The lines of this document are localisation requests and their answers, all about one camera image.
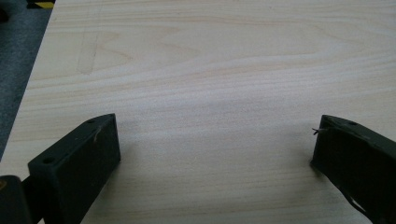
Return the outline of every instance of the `floor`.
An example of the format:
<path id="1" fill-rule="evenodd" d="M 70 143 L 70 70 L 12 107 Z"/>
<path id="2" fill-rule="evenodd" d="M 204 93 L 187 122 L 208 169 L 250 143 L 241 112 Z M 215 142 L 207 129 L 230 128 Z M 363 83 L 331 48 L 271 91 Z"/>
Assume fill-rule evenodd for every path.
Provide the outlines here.
<path id="1" fill-rule="evenodd" d="M 0 159 L 20 107 L 51 9 L 27 9 L 24 0 L 0 0 Z"/>

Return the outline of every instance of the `light wood surface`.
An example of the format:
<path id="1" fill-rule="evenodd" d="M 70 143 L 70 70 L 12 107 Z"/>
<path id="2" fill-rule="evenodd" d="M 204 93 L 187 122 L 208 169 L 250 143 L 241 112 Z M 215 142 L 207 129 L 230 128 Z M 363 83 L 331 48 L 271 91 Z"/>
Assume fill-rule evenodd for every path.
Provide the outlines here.
<path id="1" fill-rule="evenodd" d="M 395 1 L 57 0 L 0 175 L 116 113 L 83 223 L 370 223 L 308 163 L 322 114 L 396 139 Z"/>

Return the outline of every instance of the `wood grain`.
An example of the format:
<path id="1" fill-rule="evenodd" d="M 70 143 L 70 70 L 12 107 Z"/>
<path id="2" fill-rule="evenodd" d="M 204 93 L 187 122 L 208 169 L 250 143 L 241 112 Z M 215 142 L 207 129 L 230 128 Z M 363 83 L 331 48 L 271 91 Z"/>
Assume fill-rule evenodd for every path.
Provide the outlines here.
<path id="1" fill-rule="evenodd" d="M 320 116 L 396 139 L 395 1 L 58 0 L 1 175 L 116 113 L 83 223 L 369 223 L 308 163 Z"/>

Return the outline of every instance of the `screw hole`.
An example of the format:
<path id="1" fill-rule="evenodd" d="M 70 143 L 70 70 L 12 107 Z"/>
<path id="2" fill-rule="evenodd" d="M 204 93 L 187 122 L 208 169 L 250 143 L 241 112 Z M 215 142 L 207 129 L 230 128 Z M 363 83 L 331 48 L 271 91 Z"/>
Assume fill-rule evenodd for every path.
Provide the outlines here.
<path id="1" fill-rule="evenodd" d="M 49 164 L 49 163 L 52 163 L 53 161 L 55 161 L 55 158 L 53 158 L 53 157 L 48 157 L 48 158 L 46 158 L 46 159 L 43 160 L 43 163 L 44 163 L 44 164 Z"/>

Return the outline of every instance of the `wooden table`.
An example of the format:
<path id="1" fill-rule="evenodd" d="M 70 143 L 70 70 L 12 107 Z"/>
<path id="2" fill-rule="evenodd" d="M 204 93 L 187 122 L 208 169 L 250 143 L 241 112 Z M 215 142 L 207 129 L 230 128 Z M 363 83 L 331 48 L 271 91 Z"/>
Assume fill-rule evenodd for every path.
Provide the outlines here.
<path id="1" fill-rule="evenodd" d="M 395 1 L 58 0 L 1 162 L 116 113 L 83 223 L 370 223 L 309 167 L 320 116 L 396 139 Z"/>

